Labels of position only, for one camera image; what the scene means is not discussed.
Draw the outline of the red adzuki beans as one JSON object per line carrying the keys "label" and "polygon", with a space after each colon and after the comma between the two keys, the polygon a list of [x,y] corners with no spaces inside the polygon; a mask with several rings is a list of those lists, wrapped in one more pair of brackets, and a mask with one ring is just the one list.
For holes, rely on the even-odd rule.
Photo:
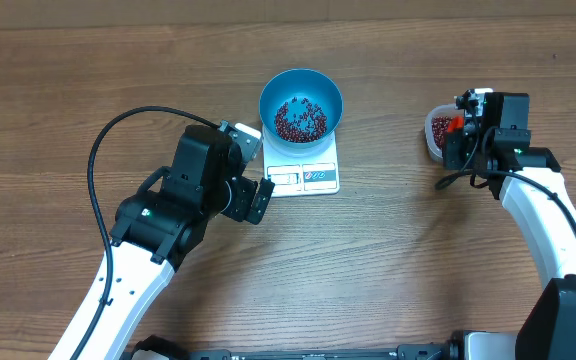
{"label": "red adzuki beans", "polygon": [[431,119],[431,130],[435,145],[441,149],[445,142],[446,129],[451,122],[452,117],[438,116]]}

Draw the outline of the red beans in bowl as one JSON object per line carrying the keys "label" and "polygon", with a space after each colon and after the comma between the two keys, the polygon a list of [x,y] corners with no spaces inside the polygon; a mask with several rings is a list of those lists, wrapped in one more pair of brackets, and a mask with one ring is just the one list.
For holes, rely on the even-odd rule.
{"label": "red beans in bowl", "polygon": [[306,97],[293,97],[276,111],[274,124],[278,136],[291,143],[310,143],[328,131],[328,117],[318,103]]}

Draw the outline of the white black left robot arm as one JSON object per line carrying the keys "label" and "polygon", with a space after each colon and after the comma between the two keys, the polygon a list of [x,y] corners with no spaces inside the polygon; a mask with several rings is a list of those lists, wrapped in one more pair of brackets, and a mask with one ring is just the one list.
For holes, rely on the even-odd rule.
{"label": "white black left robot arm", "polygon": [[51,358],[119,358],[212,218],[261,222],[274,185],[242,175],[261,145],[261,132],[241,123],[186,127],[172,165],[157,169],[118,207],[111,253]]}

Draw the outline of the orange measuring scoop blue handle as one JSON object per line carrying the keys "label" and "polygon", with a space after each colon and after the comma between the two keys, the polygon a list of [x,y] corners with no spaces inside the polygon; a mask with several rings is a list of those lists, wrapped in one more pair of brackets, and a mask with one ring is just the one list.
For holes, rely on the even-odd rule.
{"label": "orange measuring scoop blue handle", "polygon": [[451,122],[449,123],[446,132],[447,133],[455,133],[464,128],[464,117],[463,116],[455,116],[452,118]]}

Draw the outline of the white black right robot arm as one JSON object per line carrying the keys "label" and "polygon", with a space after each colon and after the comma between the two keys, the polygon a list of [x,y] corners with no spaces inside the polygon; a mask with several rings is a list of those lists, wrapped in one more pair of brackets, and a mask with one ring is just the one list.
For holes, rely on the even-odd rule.
{"label": "white black right robot arm", "polygon": [[526,93],[469,89],[444,135],[443,190],[466,177],[511,215],[535,263],[542,293],[517,334],[456,333],[448,359],[576,359],[576,209],[552,151],[531,144]]}

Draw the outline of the teal blue bowl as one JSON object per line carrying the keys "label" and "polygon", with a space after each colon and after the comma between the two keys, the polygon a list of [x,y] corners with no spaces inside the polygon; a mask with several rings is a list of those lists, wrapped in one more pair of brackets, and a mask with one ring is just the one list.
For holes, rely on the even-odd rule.
{"label": "teal blue bowl", "polygon": [[[281,139],[276,133],[274,118],[277,109],[293,97],[306,97],[318,103],[328,117],[328,131],[310,143],[291,143]],[[307,68],[286,70],[273,77],[263,88],[259,98],[259,117],[274,136],[285,146],[307,148],[321,143],[322,139],[334,133],[344,113],[344,99],[337,84],[325,74]]]}

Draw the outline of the white digital kitchen scale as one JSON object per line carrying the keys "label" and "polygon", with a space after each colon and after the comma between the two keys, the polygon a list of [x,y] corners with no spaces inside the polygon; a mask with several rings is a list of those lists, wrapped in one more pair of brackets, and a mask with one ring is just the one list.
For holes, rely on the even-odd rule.
{"label": "white digital kitchen scale", "polygon": [[281,143],[263,128],[264,177],[275,184],[272,197],[336,194],[340,190],[335,133],[307,148]]}

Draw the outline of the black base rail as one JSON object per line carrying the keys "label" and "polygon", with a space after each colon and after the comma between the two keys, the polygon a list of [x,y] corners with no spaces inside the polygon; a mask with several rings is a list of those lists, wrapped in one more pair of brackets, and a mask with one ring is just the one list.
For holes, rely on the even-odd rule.
{"label": "black base rail", "polygon": [[189,352],[157,336],[140,341],[120,360],[474,360],[515,358],[516,336],[511,333],[457,331],[444,343],[400,344],[382,349]]}

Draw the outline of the clear plastic container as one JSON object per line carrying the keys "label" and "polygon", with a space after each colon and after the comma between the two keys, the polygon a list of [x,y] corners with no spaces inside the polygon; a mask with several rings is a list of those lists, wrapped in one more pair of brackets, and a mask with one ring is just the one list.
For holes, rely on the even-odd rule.
{"label": "clear plastic container", "polygon": [[456,117],[461,116],[462,114],[463,112],[457,110],[453,104],[437,106],[427,114],[424,122],[424,132],[428,153],[433,161],[441,163],[443,160],[442,149],[435,142],[433,119],[438,117]]}

